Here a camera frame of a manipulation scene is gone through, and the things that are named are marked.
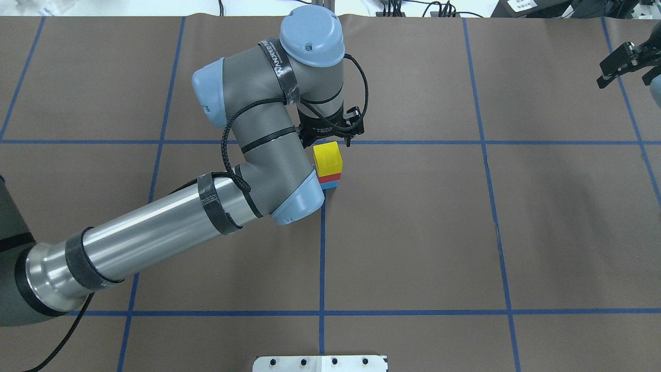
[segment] blue block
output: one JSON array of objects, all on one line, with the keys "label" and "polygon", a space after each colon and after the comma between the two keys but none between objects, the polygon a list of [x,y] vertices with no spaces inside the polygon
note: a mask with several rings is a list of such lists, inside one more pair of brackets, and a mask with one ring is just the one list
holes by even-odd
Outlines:
[{"label": "blue block", "polygon": [[337,181],[331,181],[331,182],[326,182],[321,184],[321,189],[322,190],[327,190],[327,189],[333,189],[337,187]]}]

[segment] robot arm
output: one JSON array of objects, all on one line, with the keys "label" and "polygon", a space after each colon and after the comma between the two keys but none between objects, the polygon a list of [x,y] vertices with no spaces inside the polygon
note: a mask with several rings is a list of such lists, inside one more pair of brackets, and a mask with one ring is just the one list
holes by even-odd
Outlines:
[{"label": "robot arm", "polygon": [[641,45],[625,42],[606,57],[599,66],[602,76],[597,79],[600,89],[605,88],[616,77],[627,72],[638,71],[645,67],[654,66],[642,76],[645,85],[650,85],[652,98],[661,107],[661,23],[653,29],[650,38]]},{"label": "robot arm", "polygon": [[[307,6],[285,17],[279,40],[198,70],[202,110],[225,127],[223,139],[232,129],[246,162],[232,169],[223,141],[227,172],[199,176],[65,242],[36,244],[0,178],[0,326],[65,314],[90,293],[267,214],[284,225],[319,209],[324,195],[303,149],[332,135],[349,145],[366,109],[344,115],[343,58],[352,59],[338,18]],[[283,103],[298,104],[299,128]]]}]

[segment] red block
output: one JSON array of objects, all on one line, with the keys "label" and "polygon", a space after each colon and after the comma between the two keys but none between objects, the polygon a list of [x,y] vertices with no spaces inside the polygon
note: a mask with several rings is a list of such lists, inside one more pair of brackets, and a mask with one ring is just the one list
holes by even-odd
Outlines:
[{"label": "red block", "polygon": [[335,173],[335,174],[325,175],[323,177],[318,177],[318,179],[319,179],[319,183],[326,183],[326,182],[339,181],[340,177],[342,177],[341,173]]}]

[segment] light blue joint cap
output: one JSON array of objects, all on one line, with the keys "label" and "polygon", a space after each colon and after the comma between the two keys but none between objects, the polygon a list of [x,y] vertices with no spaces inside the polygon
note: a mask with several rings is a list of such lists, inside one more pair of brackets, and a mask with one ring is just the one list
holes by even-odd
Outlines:
[{"label": "light blue joint cap", "polygon": [[208,64],[193,74],[193,90],[198,96],[204,114],[219,128],[227,124],[225,97],[223,96],[223,61]]},{"label": "light blue joint cap", "polygon": [[294,9],[282,20],[280,43],[293,59],[313,67],[331,67],[344,57],[340,19],[318,5]]},{"label": "light blue joint cap", "polygon": [[652,79],[650,84],[650,91],[652,91],[652,98],[661,109],[661,75]]},{"label": "light blue joint cap", "polygon": [[317,172],[312,171],[301,185],[271,213],[271,217],[280,226],[298,221],[313,214],[324,203]]}]

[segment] yellow block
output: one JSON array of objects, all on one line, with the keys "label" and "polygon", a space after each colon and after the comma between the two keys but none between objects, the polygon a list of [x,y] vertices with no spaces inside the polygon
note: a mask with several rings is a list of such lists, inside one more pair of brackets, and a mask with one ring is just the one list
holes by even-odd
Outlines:
[{"label": "yellow block", "polygon": [[315,145],[312,147],[312,151],[319,177],[342,173],[342,155],[340,155],[340,146],[337,146],[337,142]]}]

